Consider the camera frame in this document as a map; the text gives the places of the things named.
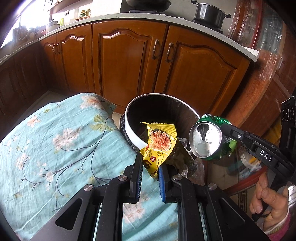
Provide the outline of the person's right hand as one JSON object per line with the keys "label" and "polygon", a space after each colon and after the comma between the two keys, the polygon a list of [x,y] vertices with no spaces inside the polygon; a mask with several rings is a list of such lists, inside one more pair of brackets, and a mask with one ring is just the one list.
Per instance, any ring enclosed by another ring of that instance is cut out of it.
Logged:
{"label": "person's right hand", "polygon": [[261,174],[249,206],[252,214],[260,214],[263,211],[262,202],[265,202],[271,207],[270,213],[263,222],[262,230],[267,231],[283,221],[288,214],[287,186],[285,186],[282,193],[279,194],[268,187],[267,174]]}

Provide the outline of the pink sleeve forearm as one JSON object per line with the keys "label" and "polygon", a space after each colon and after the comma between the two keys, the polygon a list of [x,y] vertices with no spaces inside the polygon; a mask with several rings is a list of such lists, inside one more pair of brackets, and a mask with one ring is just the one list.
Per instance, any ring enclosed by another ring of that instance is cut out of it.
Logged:
{"label": "pink sleeve forearm", "polygon": [[287,214],[282,221],[280,221],[278,224],[272,226],[267,231],[264,231],[264,233],[268,236],[268,238],[271,241],[279,241],[285,236],[285,234],[289,228],[290,217],[291,217],[290,209],[288,208]]}

